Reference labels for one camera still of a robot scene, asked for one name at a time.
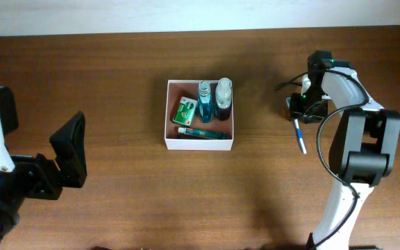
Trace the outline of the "blue white toothbrush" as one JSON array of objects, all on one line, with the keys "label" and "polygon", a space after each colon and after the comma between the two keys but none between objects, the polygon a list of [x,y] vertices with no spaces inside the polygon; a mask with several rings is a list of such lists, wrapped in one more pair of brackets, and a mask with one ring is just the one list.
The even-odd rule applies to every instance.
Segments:
[{"label": "blue white toothbrush", "polygon": [[286,105],[287,105],[289,118],[292,120],[292,122],[294,124],[294,130],[295,130],[295,133],[296,133],[296,136],[297,136],[297,142],[298,142],[299,148],[300,148],[301,152],[306,155],[307,154],[307,149],[306,149],[305,142],[304,142],[304,139],[303,139],[303,136],[302,136],[302,133],[301,133],[300,126],[299,126],[299,118],[298,118],[297,115],[295,115],[290,110],[290,108],[291,108],[291,98],[288,97],[285,100],[285,102],[286,102]]}]

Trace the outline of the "clear bottle dark liquid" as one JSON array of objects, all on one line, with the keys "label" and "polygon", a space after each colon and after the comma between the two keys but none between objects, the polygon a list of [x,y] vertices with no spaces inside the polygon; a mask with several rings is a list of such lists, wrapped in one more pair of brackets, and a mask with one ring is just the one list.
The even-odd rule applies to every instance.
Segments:
[{"label": "clear bottle dark liquid", "polygon": [[232,104],[232,82],[229,78],[221,78],[215,89],[216,118],[225,121],[230,117]]}]

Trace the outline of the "teal mouthwash bottle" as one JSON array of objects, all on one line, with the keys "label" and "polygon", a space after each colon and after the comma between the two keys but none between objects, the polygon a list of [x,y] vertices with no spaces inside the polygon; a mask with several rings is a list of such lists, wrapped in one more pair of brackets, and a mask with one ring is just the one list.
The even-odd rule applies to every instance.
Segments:
[{"label": "teal mouthwash bottle", "polygon": [[213,92],[208,81],[201,81],[198,86],[198,108],[200,120],[209,123],[213,118]]}]

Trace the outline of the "white teal toothpaste tube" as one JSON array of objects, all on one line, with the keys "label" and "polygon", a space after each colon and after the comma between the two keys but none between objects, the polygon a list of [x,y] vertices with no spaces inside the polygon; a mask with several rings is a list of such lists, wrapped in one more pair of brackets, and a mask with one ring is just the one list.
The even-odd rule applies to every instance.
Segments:
[{"label": "white teal toothpaste tube", "polygon": [[227,138],[227,135],[225,133],[201,130],[196,128],[178,127],[177,131],[180,134],[194,136],[208,140],[225,140]]}]

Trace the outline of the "green soap box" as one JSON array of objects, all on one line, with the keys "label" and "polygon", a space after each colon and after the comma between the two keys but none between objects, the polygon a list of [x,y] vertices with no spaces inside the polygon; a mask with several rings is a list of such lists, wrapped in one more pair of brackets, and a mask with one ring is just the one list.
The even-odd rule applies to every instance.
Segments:
[{"label": "green soap box", "polygon": [[175,124],[190,127],[194,120],[197,105],[198,105],[197,100],[187,97],[181,97],[178,108],[176,110],[174,117],[172,118],[172,121]]}]

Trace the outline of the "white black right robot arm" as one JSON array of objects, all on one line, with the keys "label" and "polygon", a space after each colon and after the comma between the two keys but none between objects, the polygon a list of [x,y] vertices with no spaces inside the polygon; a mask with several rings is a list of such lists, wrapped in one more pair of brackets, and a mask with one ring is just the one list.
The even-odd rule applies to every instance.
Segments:
[{"label": "white black right robot arm", "polygon": [[348,249],[363,204],[394,167],[400,114],[377,103],[352,64],[329,51],[308,56],[307,68],[287,106],[295,123],[319,125],[317,155],[334,181],[306,248]]}]

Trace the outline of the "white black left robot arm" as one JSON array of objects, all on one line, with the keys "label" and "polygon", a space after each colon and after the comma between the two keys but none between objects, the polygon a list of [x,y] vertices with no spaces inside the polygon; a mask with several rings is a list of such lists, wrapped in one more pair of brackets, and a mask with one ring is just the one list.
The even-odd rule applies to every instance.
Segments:
[{"label": "white black left robot arm", "polygon": [[87,178],[85,116],[77,112],[49,141],[56,158],[9,153],[5,136],[19,126],[15,96],[0,86],[0,244],[19,223],[25,199],[56,200],[63,188],[81,188]]}]

